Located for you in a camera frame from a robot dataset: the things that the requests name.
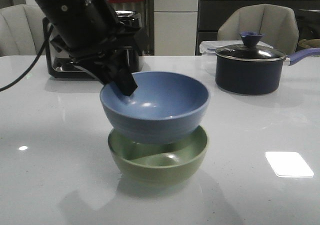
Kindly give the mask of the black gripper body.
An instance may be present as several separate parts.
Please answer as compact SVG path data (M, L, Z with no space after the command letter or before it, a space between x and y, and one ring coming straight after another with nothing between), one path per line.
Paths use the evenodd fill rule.
M133 27L124 24L125 31L119 33L113 39L104 39L98 44L89 44L82 48L71 49L69 48L60 34L55 30L57 35L50 41L57 52L64 51L69 55L69 58L75 63L78 62L93 62L97 59L109 58L119 50L124 50L122 57L127 62L127 50L133 49L138 52L139 57L142 55L142 27Z

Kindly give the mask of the black gripper finger in bowl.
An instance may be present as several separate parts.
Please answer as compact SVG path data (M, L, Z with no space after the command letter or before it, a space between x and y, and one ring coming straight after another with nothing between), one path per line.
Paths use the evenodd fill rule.
M131 96L138 88L138 85L127 65L114 66L109 64L106 67L109 83L106 86L115 85L125 96Z

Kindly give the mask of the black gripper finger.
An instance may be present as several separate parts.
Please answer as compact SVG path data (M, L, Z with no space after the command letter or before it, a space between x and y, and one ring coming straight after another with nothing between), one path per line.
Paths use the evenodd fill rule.
M101 84L108 83L108 69L103 62L81 61L74 64L75 68L87 73Z

